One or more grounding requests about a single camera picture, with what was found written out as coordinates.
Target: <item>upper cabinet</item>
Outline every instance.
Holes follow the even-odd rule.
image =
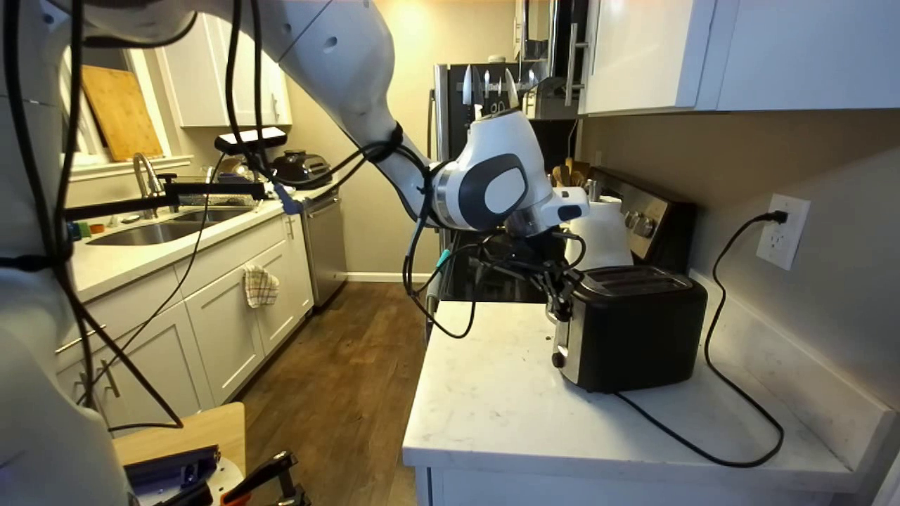
[[[580,112],[900,106],[896,0],[592,0]]]
[[[180,126],[227,126],[227,39],[227,23],[200,14],[189,37],[161,50],[163,81]],[[232,111],[241,126],[255,125],[253,50],[253,39],[241,35],[232,70]],[[267,54],[260,54],[260,122],[290,125],[286,81],[281,67]]]

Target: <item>kitchen counter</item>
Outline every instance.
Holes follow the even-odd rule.
[[[293,196],[304,205],[317,193],[325,193],[328,185],[311,192],[293,192]],[[281,215],[279,200],[263,200],[253,210],[238,215],[227,223],[208,226],[200,238],[200,250],[220,245],[259,223],[267,223]],[[82,300],[92,300],[104,293],[113,293],[135,279],[142,279],[166,264],[184,260],[194,250],[197,234],[180,237],[175,241],[161,245],[90,245],[75,241],[75,254],[69,261],[75,290]]]
[[[435,319],[460,328],[467,313],[443,300]],[[478,303],[467,340],[433,333],[401,442],[418,504],[827,504],[857,487],[769,400],[786,431],[772,461],[729,469],[698,459],[622,400],[567,385],[550,366],[550,333],[543,303]],[[629,397],[713,455],[755,459],[772,444],[772,431],[702,362],[679,385]]]

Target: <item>dishwasher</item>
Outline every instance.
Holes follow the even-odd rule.
[[[341,193],[325,192],[304,203],[311,303],[324,310],[345,285]]]

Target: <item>white countertop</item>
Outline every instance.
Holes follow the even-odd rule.
[[[470,303],[440,300],[435,319],[463,328]],[[588,393],[550,366],[550,321],[543,303],[478,303],[467,340],[433,333],[407,432],[411,466],[629,476],[664,483],[748,483],[848,491],[847,469],[785,406],[782,453],[755,469],[709,465],[656,431],[622,400]],[[724,390],[698,359],[679,385],[633,390],[660,423],[722,459],[755,459],[772,431]]]
[[[325,193],[332,185],[308,189],[308,192],[293,192],[293,200],[307,203],[319,193]],[[200,238],[200,250],[225,241],[227,237],[236,237],[259,223],[267,223],[281,215],[279,200],[263,200],[253,210],[238,215],[232,220],[208,226]],[[148,275],[166,264],[175,264],[184,260],[194,250],[197,234],[180,237],[175,241],[161,245],[90,245],[75,241],[75,254],[69,261],[75,290],[82,300],[92,300],[104,293],[113,293],[139,275]]]

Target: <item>wall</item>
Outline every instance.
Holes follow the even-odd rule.
[[[580,156],[701,203],[701,272],[769,193],[809,200],[789,272],[754,255],[751,230],[722,279],[767,327],[900,407],[896,132],[900,112],[591,118]]]
[[[428,147],[428,92],[439,63],[484,63],[512,54],[512,0],[379,0],[397,50],[387,105],[416,147]],[[336,163],[355,147],[300,91],[290,91],[296,126],[290,147]],[[357,279],[397,279],[414,223],[374,167],[342,189],[349,269]],[[435,237],[424,237],[416,269],[435,260]]]

